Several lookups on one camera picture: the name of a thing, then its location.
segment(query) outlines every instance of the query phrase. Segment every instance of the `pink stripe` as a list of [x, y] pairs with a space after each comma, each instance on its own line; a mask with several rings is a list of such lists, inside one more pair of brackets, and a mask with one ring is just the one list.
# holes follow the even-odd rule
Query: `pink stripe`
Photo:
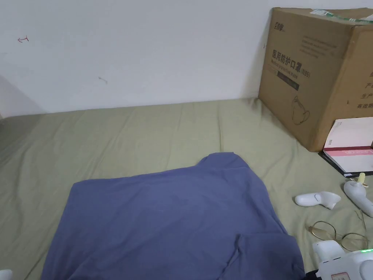
[[373, 150], [325, 151], [330, 156], [372, 156]]

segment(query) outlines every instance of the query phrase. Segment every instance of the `mattress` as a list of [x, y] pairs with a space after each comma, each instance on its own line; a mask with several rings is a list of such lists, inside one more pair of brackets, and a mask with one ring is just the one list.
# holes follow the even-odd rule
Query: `mattress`
[[[318, 220], [373, 240], [373, 220], [344, 195], [346, 179], [310, 153], [257, 99], [95, 109], [6, 118], [0, 123], [0, 269], [39, 279], [73, 183], [195, 165], [235, 152], [264, 181], [273, 208], [316, 268], [307, 227]], [[372, 177], [367, 183], [373, 186]], [[294, 196], [334, 192], [333, 210]], [[367, 189], [373, 199], [373, 191]]]

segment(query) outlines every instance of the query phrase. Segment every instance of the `sheet wrinkle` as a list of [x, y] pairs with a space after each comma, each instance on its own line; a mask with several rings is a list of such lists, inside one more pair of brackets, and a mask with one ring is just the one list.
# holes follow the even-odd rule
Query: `sheet wrinkle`
[[219, 129], [219, 143], [220, 143], [220, 152], [224, 152], [224, 138], [222, 134], [222, 120], [220, 114], [220, 102], [217, 103], [217, 126]]

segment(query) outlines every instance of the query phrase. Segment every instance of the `red pen mark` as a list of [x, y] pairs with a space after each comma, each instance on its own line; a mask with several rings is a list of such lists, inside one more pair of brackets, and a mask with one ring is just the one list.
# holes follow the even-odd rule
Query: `red pen mark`
[[27, 41], [29, 42], [27, 36], [26, 36], [26, 38], [24, 38], [24, 39], [18, 38], [18, 42], [20, 42], [20, 43], [23, 43], [23, 42], [22, 42], [23, 40], [27, 40]]

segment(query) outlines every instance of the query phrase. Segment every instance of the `notebook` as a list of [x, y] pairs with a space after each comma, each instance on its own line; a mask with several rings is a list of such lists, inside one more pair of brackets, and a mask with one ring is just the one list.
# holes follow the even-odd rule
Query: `notebook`
[[320, 155], [345, 177], [373, 174], [373, 117], [338, 119]]

